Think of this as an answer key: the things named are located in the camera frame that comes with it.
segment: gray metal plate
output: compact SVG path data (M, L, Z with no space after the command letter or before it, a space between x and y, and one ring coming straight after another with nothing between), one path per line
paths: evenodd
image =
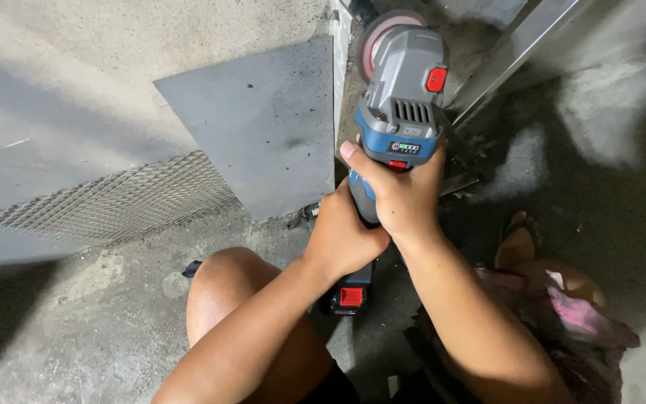
M331 37L154 84L254 220L333 190Z

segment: hand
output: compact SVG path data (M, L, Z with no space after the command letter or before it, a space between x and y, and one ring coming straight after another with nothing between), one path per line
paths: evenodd
M352 142L343 142L340 154L375 192L378 219L396 244L440 232L437 207L445 162L442 142L428 162L403 174L372 160Z
M389 243L390 236L383 227L366 229L358 218L346 178L323 197L302 259L335 282L373 261Z

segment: grinding disc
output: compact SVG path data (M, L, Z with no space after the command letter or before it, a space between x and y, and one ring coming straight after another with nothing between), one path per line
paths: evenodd
M428 23L422 15L407 10L393 10L387 12L370 24L365 30L363 41L358 49L358 71L363 81L368 84L372 78L372 52L375 43L382 36L398 25L418 25L427 27Z

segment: foot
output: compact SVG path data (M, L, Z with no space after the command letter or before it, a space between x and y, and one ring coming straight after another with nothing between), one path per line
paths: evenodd
M527 212L514 214L504 232L507 236L495 254L495 269L515 270L522 263L534 261L535 251L542 245L538 229L538 224Z

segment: expanded metal mesh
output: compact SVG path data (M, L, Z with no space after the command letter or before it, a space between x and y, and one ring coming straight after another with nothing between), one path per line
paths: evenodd
M238 204L199 150L0 210L0 227L93 247Z

